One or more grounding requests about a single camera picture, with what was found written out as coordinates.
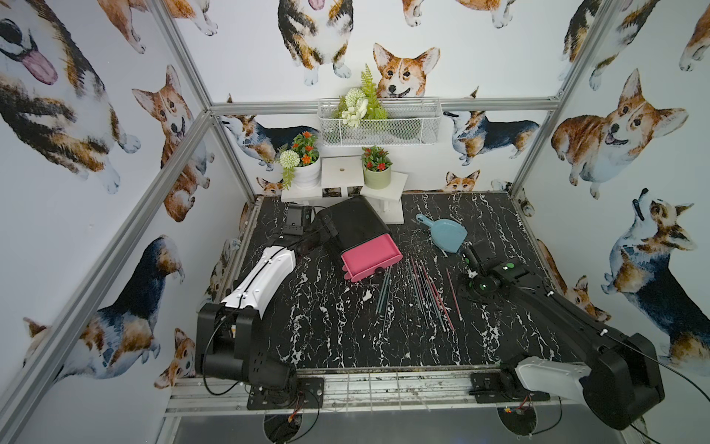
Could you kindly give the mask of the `pink pencil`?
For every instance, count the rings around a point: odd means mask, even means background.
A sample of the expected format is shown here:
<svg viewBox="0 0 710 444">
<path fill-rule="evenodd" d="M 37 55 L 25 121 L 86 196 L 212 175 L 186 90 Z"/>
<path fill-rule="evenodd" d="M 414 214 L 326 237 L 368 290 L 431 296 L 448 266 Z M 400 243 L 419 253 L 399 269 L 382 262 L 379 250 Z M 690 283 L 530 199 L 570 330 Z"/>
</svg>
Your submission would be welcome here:
<svg viewBox="0 0 710 444">
<path fill-rule="evenodd" d="M 457 294 L 456 294 L 456 289 L 455 289 L 455 287 L 454 287 L 453 279 L 452 279 L 452 277 L 451 277 L 451 273 L 450 273 L 450 271 L 449 271 L 448 268 L 446 269 L 446 274 L 447 274 L 447 281 L 449 282 L 449 288 L 450 288 L 450 292 L 451 292 L 451 295 L 452 295 L 452 300 L 453 300 L 453 302 L 454 302 L 454 306 L 455 306 L 455 309 L 456 309 L 456 314 L 457 314 L 458 319 L 460 320 L 460 322 L 463 323 L 462 311 L 460 310 L 460 305 L 459 305 L 459 302 L 458 302 L 458 298 L 457 298 Z"/>
</svg>

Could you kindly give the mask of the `black drawer cabinet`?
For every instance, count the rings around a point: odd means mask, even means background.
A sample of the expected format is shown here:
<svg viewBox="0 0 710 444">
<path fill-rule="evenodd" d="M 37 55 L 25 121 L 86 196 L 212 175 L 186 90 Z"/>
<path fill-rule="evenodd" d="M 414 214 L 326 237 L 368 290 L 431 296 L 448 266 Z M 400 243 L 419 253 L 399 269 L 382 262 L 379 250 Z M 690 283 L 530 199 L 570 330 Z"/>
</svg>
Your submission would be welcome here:
<svg viewBox="0 0 710 444">
<path fill-rule="evenodd" d="M 331 215 L 336 223 L 338 236 L 323 247 L 328 257 L 333 262 L 340 262 L 341 265 L 343 265 L 341 256 L 345 251 L 383 234 L 391 233 L 373 206 L 360 195 L 327 207 L 319 213 Z"/>
</svg>

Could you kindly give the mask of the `red pencil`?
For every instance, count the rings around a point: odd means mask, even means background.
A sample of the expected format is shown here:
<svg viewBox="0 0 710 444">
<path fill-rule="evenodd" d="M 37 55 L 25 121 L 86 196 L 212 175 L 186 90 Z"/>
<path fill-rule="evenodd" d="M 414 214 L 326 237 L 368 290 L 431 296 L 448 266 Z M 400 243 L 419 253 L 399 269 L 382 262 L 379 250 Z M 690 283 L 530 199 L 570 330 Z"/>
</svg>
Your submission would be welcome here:
<svg viewBox="0 0 710 444">
<path fill-rule="evenodd" d="M 432 278 L 430 277 L 430 275 L 428 274 L 428 272 L 427 272 L 427 270 L 426 270 L 425 265 L 423 264 L 423 262 L 422 262 L 422 261 L 419 261 L 418 263 L 420 263 L 420 264 L 423 266 L 423 268 L 424 268 L 425 271 L 426 271 L 427 277 L 429 277 L 429 280 L 431 281 L 432 286 L 435 288 L 435 296 L 436 296 L 436 299 L 437 299 L 437 303 L 438 303 L 440 312 L 441 312 L 441 314 L 442 314 L 442 318 L 443 318 L 443 320 L 444 320 L 445 329 L 448 329 L 449 331 L 454 332 L 455 329 L 454 329 L 453 323 L 452 323 L 452 321 L 451 321 L 451 319 L 450 319 L 450 317 L 449 317 L 449 312 L 447 312 L 447 308 L 445 307 L 445 305 L 444 305 L 444 303 L 443 303 L 443 299 L 442 299 L 442 297 L 441 297 L 440 292 L 438 291 L 438 288 L 437 288 L 437 286 L 436 286 L 436 283 L 433 281 L 433 279 L 432 279 Z"/>
</svg>

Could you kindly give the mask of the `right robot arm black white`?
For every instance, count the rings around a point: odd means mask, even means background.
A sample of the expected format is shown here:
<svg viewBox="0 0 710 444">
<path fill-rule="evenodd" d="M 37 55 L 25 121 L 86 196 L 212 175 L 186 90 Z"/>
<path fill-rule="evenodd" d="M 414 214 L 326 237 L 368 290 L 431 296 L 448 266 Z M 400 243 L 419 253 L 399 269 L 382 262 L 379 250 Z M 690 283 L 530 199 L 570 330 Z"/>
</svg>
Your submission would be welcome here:
<svg viewBox="0 0 710 444">
<path fill-rule="evenodd" d="M 518 353 L 500 365 L 517 390 L 543 392 L 584 404 L 606 426 L 624 430 L 665 400 L 656 349 L 584 314 L 545 278 L 513 259 L 479 255 L 465 242 L 467 266 L 459 289 L 477 302 L 504 301 L 537 317 L 571 349 L 573 363 Z"/>
</svg>

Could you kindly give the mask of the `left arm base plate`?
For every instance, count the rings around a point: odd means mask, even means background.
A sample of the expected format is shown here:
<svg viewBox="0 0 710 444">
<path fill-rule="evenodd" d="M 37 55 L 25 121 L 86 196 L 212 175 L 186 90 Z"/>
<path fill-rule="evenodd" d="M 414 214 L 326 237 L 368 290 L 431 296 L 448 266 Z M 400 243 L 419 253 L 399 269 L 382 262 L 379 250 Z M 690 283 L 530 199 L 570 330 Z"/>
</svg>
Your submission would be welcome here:
<svg viewBox="0 0 710 444">
<path fill-rule="evenodd" d="M 297 377 L 283 390 L 252 387 L 247 409 L 249 411 L 320 409 L 325 395 L 322 377 Z"/>
</svg>

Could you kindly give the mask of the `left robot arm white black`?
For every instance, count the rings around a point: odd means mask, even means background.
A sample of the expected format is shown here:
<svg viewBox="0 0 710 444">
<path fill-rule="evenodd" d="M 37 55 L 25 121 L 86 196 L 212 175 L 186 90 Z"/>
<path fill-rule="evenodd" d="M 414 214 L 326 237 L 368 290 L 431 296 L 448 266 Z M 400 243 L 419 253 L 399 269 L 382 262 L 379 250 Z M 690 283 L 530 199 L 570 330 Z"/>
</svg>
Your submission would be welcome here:
<svg viewBox="0 0 710 444">
<path fill-rule="evenodd" d="M 221 303 L 205 303 L 198 313 L 194 368 L 204 379 L 234 380 L 264 390 L 290 392 L 296 370 L 268 354 L 262 320 L 299 255 L 338 234 L 332 216 L 321 212 L 298 238 L 281 236 L 263 254 L 236 290 Z"/>
</svg>

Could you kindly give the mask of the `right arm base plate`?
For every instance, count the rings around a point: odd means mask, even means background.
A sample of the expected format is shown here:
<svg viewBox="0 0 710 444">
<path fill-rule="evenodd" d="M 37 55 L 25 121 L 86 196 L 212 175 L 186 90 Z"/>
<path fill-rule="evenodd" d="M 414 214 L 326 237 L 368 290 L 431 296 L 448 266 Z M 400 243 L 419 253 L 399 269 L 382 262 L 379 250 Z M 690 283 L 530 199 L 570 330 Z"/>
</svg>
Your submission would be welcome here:
<svg viewBox="0 0 710 444">
<path fill-rule="evenodd" d="M 551 400 L 548 393 L 525 388 L 510 371 L 473 372 L 470 381 L 469 394 L 475 397 L 477 403 L 521 403 L 526 398 L 532 401 Z"/>
</svg>

